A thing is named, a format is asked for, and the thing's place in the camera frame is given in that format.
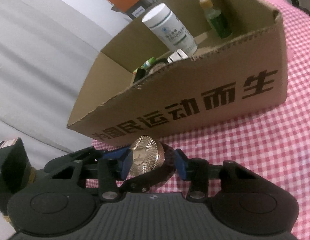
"white sticker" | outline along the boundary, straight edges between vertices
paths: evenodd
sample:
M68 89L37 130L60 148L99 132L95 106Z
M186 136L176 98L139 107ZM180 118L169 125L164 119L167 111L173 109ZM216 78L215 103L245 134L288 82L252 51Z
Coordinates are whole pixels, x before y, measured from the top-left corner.
M8 141L4 141L4 143L2 144L2 146L0 146L1 148L5 148L8 146L13 146L16 143L17 139L13 139L13 140L8 140Z
M144 11L146 11L142 6L139 6L136 10L134 10L131 14L133 14L136 18L141 15Z

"checkered tablecloth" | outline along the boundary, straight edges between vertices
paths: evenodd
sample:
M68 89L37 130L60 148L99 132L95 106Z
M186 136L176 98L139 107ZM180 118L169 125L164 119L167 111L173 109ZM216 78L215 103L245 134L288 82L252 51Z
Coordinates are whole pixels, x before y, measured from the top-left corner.
M300 207L292 233L310 240L310 17L286 0L266 0L284 16L288 51L288 97L284 104L203 129L160 140L190 157L212 164L234 160L289 191ZM97 149L110 149L93 141ZM96 181L87 182L97 186ZM151 192L187 193L188 182L175 174ZM210 182L210 195L220 188Z

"silver screw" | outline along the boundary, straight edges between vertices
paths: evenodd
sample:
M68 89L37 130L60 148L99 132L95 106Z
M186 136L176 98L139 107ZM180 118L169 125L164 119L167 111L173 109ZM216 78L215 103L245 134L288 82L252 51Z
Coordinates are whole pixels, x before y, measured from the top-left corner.
M104 199L114 199L118 196L118 194L114 191L106 191L102 194Z
M201 199L205 197L205 193L201 191L193 191L190 193L190 197L194 199Z

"gold compact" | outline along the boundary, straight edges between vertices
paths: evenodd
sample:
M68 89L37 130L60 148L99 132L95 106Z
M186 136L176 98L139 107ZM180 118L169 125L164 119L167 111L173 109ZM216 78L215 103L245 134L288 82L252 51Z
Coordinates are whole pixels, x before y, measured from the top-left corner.
M143 135L130 146L133 151L132 176L138 176L163 165L165 152L162 144L153 138Z

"round black object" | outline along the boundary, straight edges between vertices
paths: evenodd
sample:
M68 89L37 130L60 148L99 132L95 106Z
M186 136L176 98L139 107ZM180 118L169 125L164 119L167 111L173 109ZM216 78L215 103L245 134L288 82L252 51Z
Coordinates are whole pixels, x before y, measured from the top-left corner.
M276 208L276 200L265 193L247 193L239 199L239 204L248 212L265 214Z
M42 193L31 200L31 207L42 214L52 214L61 211L68 204L68 198L61 193Z
M298 204L289 194L217 193L212 198L214 216L236 231L269 236L290 231L298 216Z
M35 182L13 195L7 206L13 226L26 234L57 236L88 222L95 210L95 200L68 181Z

